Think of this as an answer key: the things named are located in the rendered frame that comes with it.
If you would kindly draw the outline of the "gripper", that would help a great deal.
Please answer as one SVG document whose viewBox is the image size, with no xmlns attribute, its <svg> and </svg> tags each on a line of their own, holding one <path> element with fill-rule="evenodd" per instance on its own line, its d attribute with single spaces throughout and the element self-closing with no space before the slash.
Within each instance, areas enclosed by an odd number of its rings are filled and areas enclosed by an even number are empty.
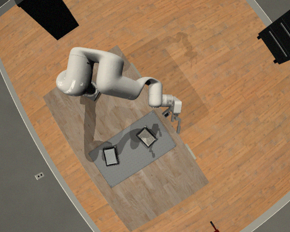
<svg viewBox="0 0 290 232">
<path fill-rule="evenodd" d="M 171 104 L 171 110 L 170 110 L 170 112 L 172 112 L 171 122 L 174 122 L 174 119 L 178 120 L 178 126 L 177 126 L 177 131 L 176 131 L 178 134 L 180 133 L 180 129 L 181 129 L 181 126 L 180 126 L 181 118 L 178 117 L 178 114 L 181 113 L 181 108 L 182 108 L 182 102 L 175 96 L 172 96 L 172 104 Z"/>
</svg>

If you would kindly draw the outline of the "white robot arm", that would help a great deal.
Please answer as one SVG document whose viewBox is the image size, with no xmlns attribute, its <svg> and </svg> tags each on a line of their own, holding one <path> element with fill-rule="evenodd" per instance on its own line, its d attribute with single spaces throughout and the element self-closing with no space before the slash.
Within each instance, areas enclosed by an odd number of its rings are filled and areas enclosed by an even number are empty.
<svg viewBox="0 0 290 232">
<path fill-rule="evenodd" d="M 94 63 L 99 63 L 96 84 L 92 82 Z M 74 47 L 70 51 L 67 70 L 56 79 L 58 89 L 66 95 L 93 97 L 102 94 L 135 100 L 144 85 L 148 85 L 148 105 L 152 108 L 168 107 L 162 115 L 170 114 L 172 96 L 162 94 L 162 83 L 153 77 L 132 80 L 122 75 L 124 61 L 113 53 Z M 93 85 L 92 85 L 93 83 Z M 91 92 L 90 92 L 91 91 Z"/>
</svg>

